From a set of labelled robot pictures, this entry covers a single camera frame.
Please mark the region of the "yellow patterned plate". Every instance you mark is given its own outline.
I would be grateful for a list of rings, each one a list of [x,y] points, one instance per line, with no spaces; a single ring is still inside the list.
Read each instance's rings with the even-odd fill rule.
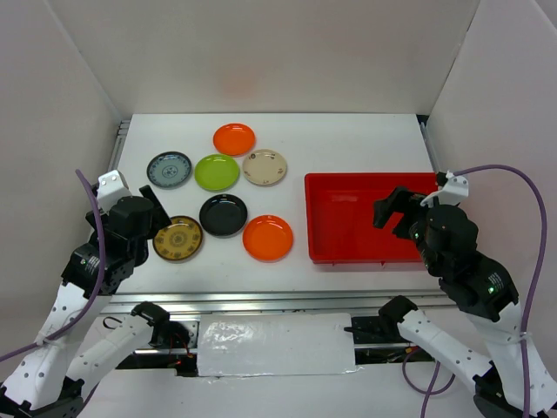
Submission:
[[[183,262],[200,250],[203,240],[202,227],[194,218],[174,216],[171,224],[156,234],[152,244],[161,259]]]

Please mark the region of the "blue patterned plate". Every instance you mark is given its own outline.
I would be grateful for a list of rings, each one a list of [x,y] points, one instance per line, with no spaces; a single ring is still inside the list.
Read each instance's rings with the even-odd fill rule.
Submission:
[[[163,152],[155,156],[146,167],[150,182],[162,189],[180,187],[190,176],[193,164],[182,152]]]

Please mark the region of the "black plate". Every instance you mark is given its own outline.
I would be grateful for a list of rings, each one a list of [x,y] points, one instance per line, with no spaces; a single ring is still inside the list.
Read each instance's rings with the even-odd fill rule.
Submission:
[[[230,237],[245,226],[248,210],[244,201],[231,194],[208,198],[199,210],[199,221],[204,230],[215,237]]]

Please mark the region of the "green plate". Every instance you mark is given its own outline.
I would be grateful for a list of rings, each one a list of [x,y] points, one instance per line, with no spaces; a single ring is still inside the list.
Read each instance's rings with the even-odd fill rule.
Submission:
[[[194,170],[194,179],[206,191],[223,191],[238,180],[238,163],[224,154],[211,154],[201,158]]]

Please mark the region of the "orange plate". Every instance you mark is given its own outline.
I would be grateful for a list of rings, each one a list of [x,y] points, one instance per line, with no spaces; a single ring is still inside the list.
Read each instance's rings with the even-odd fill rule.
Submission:
[[[274,262],[292,249],[294,236],[289,224],[276,215],[252,219],[242,235],[244,249],[256,260]]]
[[[213,135],[213,144],[222,154],[240,156],[249,152],[256,143],[255,132],[240,123],[230,123],[219,127]]]

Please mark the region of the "beige floral plate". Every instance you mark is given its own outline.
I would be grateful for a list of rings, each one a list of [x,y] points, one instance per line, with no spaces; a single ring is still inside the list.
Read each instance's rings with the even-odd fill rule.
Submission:
[[[271,149],[255,150],[242,163],[244,176],[254,185],[274,185],[286,175],[286,171],[286,159]]]

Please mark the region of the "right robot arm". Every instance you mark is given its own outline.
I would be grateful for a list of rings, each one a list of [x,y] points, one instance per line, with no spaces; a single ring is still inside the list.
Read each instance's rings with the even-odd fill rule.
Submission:
[[[547,416],[556,408],[556,382],[521,328],[523,307],[509,272],[478,251],[478,227],[463,210],[424,199],[395,188],[374,202],[373,225],[381,229],[393,214],[401,214],[393,234],[416,246],[428,273],[474,325],[489,355],[475,353],[436,327],[404,296],[387,302],[369,326],[353,320],[347,332],[414,343],[466,385],[485,417]]]

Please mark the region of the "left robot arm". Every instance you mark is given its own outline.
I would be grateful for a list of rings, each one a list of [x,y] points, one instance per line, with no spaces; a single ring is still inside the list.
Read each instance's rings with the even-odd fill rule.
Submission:
[[[101,175],[96,185],[82,184],[93,233],[71,254],[35,341],[1,358],[23,357],[1,384],[3,417],[76,417],[100,381],[136,349],[172,343],[187,348],[190,342],[189,331],[166,310],[143,301],[93,347],[79,350],[121,283],[147,261],[149,241],[171,223],[149,186],[135,196],[117,170]]]

